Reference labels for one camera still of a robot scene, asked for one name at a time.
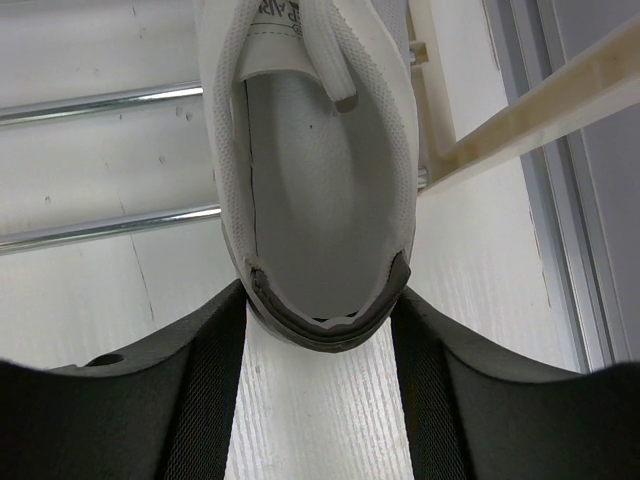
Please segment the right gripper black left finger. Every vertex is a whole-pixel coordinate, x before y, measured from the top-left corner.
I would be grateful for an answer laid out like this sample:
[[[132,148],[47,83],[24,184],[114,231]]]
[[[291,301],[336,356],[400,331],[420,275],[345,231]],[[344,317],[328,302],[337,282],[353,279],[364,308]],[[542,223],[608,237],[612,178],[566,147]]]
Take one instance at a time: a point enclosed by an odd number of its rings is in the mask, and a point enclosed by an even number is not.
[[[233,282],[83,366],[1,364],[5,479],[221,479],[246,330]]]

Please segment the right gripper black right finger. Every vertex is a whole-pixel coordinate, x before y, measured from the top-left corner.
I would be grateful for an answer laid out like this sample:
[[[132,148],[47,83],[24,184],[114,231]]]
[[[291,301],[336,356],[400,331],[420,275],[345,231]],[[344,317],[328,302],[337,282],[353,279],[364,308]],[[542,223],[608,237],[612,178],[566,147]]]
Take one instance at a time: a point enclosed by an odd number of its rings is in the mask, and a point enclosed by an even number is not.
[[[639,366],[587,374],[517,354],[412,290],[391,316],[417,479],[635,479]]]

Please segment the white sneaker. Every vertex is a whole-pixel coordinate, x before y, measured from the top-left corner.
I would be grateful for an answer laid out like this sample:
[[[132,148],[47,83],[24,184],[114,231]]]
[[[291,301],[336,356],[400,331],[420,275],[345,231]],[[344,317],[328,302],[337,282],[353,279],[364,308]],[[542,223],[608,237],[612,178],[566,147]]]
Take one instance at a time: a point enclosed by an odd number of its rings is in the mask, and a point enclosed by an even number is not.
[[[410,277],[422,152],[403,1],[198,1],[221,226],[256,317],[368,340]]]

